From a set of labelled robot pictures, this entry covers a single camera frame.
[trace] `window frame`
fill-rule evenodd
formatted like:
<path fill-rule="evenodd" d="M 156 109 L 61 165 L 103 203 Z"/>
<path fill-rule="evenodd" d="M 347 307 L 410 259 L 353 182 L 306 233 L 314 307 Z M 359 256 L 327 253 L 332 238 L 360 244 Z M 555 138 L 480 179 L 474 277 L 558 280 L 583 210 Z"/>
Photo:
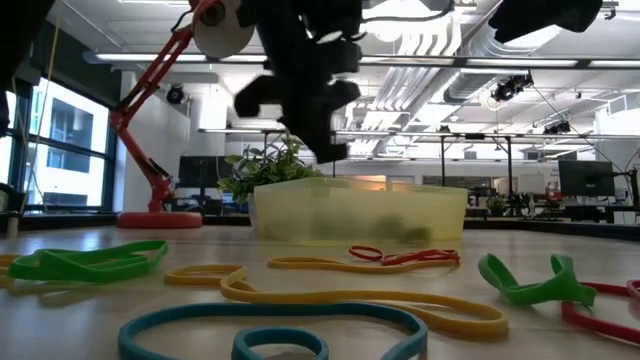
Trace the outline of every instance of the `window frame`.
<path fill-rule="evenodd" d="M 79 96 L 85 97 L 88 100 L 91 100 L 101 106 L 104 106 L 109 111 L 108 116 L 110 117 L 110 112 L 112 108 L 110 108 L 107 104 L 99 101 L 98 99 L 94 99 L 91 97 L 87 97 L 82 92 L 78 92 L 73 89 L 73 87 L 68 86 L 64 82 L 57 81 L 55 78 L 51 80 L 53 83 L 66 88 L 69 91 L 76 93 Z M 67 206 L 67 205 L 47 205 L 47 210 L 53 212 L 113 212 L 113 190 L 114 190 L 114 177 L 115 177 L 115 162 L 116 162 L 116 144 L 117 144 L 117 136 L 115 131 L 110 126 L 110 119 L 108 118 L 107 123 L 107 132 L 106 132 L 106 147 L 105 152 L 94 151 L 91 149 L 87 149 L 78 145 L 73 145 L 69 143 L 65 143 L 62 141 L 53 140 L 50 138 L 46 138 L 41 136 L 38 139 L 38 136 L 35 134 L 31 134 L 29 132 L 31 126 L 31 106 L 33 101 L 33 86 L 28 84 L 20 79 L 16 79 L 17 82 L 17 100 L 16 100 L 16 109 L 19 109 L 20 114 L 24 120 L 25 125 L 25 133 L 27 134 L 27 145 L 29 143 L 35 143 L 36 141 L 40 142 L 40 145 L 46 145 L 49 148 L 60 149 L 63 151 L 68 151 L 71 153 L 86 155 L 90 157 L 96 157 L 104 160 L 104 169 L 103 169 L 103 182 L 102 182 L 102 198 L 100 206 Z M 10 128 L 7 132 L 7 137 L 13 138 L 12 152 L 11 152 L 11 160 L 9 162 L 9 179 L 8 184 L 13 186 L 16 189 L 23 189 L 25 182 L 25 174 L 26 174 L 26 155 L 28 154 L 28 149 L 24 148 L 23 144 L 23 135 L 22 135 L 21 124 L 16 117 L 15 126 Z M 27 204 L 25 206 L 25 211 L 44 211 L 44 205 L 36 205 L 36 204 Z"/>

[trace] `wooden table surface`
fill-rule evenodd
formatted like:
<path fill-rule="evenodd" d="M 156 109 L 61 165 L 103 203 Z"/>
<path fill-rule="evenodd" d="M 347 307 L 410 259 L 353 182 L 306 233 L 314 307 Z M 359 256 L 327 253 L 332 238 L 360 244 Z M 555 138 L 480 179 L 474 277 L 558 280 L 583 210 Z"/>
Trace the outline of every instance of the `wooden table surface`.
<path fill-rule="evenodd" d="M 163 283 L 165 271 L 189 264 L 233 263 L 249 267 L 249 280 L 270 291 L 375 289 L 428 292 L 484 302 L 510 317 L 510 335 L 502 341 L 474 342 L 430 332 L 429 360 L 569 360 L 640 359 L 640 347 L 566 325 L 560 304 L 516 308 L 500 299 L 478 273 L 486 253 L 499 256 L 521 283 L 551 277 L 549 256 L 570 255 L 582 281 L 624 284 L 640 278 L 640 243 L 513 232 L 466 231 L 462 266 L 425 269 L 401 275 L 360 275 L 316 270 L 269 269 L 275 256 L 314 256 L 351 261 L 345 247 L 295 246 L 258 240 L 248 228 L 139 231 L 115 228 L 23 233 L 0 240 L 2 253 L 31 253 L 40 248 L 92 250 L 135 240 L 168 240 L 161 268 L 145 278 L 107 286 L 61 286 L 19 282 L 0 291 L 0 359 L 117 359 L 116 335 L 128 320 L 169 306 L 222 301 L 216 288 L 174 287 Z M 594 315 L 640 328 L 640 304 L 599 296 Z M 329 344 L 331 359 L 379 359 L 405 335 L 362 318 L 216 318 L 180 321 L 141 334 L 140 344 L 180 359 L 229 359 L 235 333 L 265 324 L 304 327 Z M 297 347 L 262 346 L 269 360 L 311 359 Z"/>

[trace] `green leaves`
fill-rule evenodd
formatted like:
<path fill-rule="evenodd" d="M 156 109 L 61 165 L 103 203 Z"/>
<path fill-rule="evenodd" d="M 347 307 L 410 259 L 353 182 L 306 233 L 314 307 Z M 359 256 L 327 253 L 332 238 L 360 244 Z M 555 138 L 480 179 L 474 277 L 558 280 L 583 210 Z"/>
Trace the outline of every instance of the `green leaves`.
<path fill-rule="evenodd" d="M 242 155 L 225 158 L 235 166 L 231 177 L 218 181 L 220 190 L 233 193 L 234 201 L 243 204 L 256 186 L 322 176 L 320 171 L 298 158 L 302 147 L 300 140 L 287 135 L 282 141 L 280 148 L 274 143 L 263 150 L 246 147 Z"/>

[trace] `green rubber band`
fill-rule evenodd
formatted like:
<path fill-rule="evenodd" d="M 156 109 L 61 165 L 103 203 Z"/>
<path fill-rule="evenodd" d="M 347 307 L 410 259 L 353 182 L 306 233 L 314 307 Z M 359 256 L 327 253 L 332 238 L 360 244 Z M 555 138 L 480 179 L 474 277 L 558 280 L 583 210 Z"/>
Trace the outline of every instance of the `green rubber band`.
<path fill-rule="evenodd" d="M 135 254 L 143 251 L 157 252 L 153 256 Z M 122 281 L 147 275 L 167 251 L 166 241 L 141 241 L 93 251 L 42 249 L 15 259 L 8 276 L 36 281 Z"/>
<path fill-rule="evenodd" d="M 570 257 L 552 255 L 551 268 L 555 276 L 550 280 L 520 285 L 497 256 L 488 254 L 478 262 L 478 270 L 482 277 L 514 305 L 570 301 L 593 306 L 597 291 L 578 282 Z"/>

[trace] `red desk lamp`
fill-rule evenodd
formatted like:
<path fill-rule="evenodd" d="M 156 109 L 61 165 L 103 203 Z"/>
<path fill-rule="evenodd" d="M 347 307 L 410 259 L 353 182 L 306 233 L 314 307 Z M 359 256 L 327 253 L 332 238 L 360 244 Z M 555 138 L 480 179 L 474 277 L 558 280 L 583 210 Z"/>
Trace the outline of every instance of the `red desk lamp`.
<path fill-rule="evenodd" d="M 149 65 L 131 92 L 111 114 L 116 133 L 151 185 L 148 212 L 123 212 L 116 226 L 130 229 L 181 229 L 202 226 L 202 215 L 191 212 L 166 212 L 164 201 L 173 198 L 173 177 L 148 157 L 128 130 L 129 123 L 142 104 L 159 89 L 159 82 L 187 48 L 193 38 L 198 48 L 211 58 L 225 58 L 242 50 L 253 35 L 253 27 L 241 28 L 235 16 L 240 0 L 189 0 L 193 22 L 173 35 Z"/>

